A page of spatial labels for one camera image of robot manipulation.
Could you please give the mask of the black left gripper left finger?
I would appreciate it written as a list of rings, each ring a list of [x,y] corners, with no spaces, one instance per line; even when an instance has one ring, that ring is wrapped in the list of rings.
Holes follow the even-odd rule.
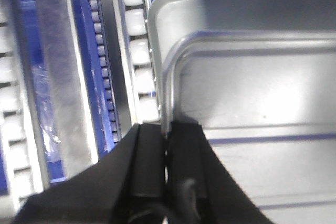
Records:
[[[116,147],[73,178],[35,194],[14,223],[162,223],[164,145],[157,124],[135,124]]]

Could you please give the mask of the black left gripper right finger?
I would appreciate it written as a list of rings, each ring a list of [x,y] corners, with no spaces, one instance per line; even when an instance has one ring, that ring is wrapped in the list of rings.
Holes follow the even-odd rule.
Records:
[[[168,188],[182,216],[200,223],[271,223],[222,165],[198,124],[173,122]]]

